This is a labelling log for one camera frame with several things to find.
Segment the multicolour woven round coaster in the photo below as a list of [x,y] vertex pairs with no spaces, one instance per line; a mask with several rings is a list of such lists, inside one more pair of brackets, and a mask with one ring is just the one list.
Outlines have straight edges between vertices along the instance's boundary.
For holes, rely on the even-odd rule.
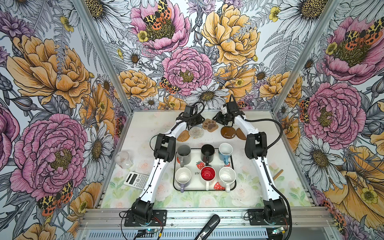
[[194,139],[202,138],[204,136],[204,129],[199,126],[194,126],[189,130],[189,135]]

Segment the scratched brown round wooden coaster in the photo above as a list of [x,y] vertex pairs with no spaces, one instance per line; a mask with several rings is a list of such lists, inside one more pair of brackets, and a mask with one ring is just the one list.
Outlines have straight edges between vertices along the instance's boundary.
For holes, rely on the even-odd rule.
[[224,126],[221,128],[221,135],[225,139],[233,139],[236,136],[236,130],[233,127]]

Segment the cork paw print coaster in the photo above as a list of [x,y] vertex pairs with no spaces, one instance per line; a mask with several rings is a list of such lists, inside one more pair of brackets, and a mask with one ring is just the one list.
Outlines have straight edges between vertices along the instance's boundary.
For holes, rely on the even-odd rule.
[[207,130],[209,133],[212,133],[219,128],[217,122],[211,119],[205,119],[202,126],[203,129]]

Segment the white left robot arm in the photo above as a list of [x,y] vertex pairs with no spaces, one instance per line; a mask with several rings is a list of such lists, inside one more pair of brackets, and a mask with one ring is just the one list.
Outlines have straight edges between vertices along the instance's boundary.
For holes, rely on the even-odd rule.
[[201,114],[195,116],[177,117],[174,126],[164,134],[158,134],[154,147],[154,165],[149,179],[140,193],[140,196],[132,204],[133,220],[141,225],[148,224],[153,217],[153,207],[156,198],[159,181],[164,170],[171,163],[176,154],[176,141],[179,135],[191,127],[197,126],[205,120]]

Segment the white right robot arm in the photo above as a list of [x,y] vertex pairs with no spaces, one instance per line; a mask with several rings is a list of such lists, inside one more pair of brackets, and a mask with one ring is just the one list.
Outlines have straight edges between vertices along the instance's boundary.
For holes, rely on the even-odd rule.
[[[282,137],[282,125],[273,119],[249,120],[244,112],[239,109],[235,101],[228,102],[221,107],[214,120],[224,126],[233,123],[240,128],[246,136],[245,154],[256,166],[263,192],[263,218],[272,224],[276,219],[288,217],[292,220],[291,207],[287,198],[277,189],[269,169],[267,153]],[[280,128],[279,136],[271,144],[267,143],[267,134],[259,131],[252,123],[273,122]]]

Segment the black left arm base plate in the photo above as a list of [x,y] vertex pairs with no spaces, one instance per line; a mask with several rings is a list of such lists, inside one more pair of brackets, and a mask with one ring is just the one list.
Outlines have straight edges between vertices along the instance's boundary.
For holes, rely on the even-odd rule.
[[123,220],[124,227],[164,227],[167,214],[167,210],[152,210],[143,215],[129,210]]

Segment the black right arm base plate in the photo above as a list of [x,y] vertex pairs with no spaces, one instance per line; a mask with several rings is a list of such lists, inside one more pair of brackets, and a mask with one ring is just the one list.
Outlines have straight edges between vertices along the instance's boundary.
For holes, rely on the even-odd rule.
[[244,219],[248,220],[251,226],[261,225],[287,225],[288,212],[271,212],[267,209],[249,209],[247,210]]

